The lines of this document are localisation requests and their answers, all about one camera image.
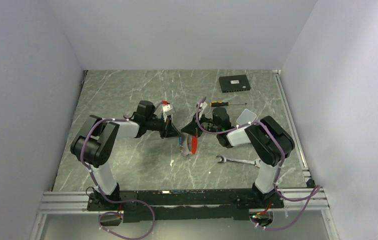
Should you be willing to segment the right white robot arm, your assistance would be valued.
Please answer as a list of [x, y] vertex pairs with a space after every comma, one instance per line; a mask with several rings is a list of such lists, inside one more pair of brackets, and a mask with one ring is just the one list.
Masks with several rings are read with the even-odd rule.
[[252, 194], [253, 203], [263, 208], [272, 200], [275, 192], [278, 174], [282, 163], [294, 150], [292, 137], [272, 118], [266, 116], [259, 121], [233, 126], [227, 110], [218, 107], [213, 110], [212, 118], [204, 116], [197, 110], [192, 121], [181, 131], [193, 137], [203, 133], [215, 135], [219, 143], [225, 148], [233, 148], [250, 144], [259, 159], [254, 161], [259, 167]]

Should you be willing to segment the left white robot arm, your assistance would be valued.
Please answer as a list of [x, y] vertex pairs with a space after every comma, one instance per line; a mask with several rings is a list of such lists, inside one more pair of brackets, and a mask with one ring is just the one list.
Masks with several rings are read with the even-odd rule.
[[172, 123], [173, 105], [166, 100], [154, 104], [141, 100], [130, 117], [102, 118], [90, 115], [71, 143], [70, 152], [89, 171], [94, 191], [101, 195], [101, 204], [114, 210], [121, 201], [120, 186], [108, 160], [116, 139], [140, 138], [147, 131], [158, 132], [160, 138], [174, 138], [180, 131]]

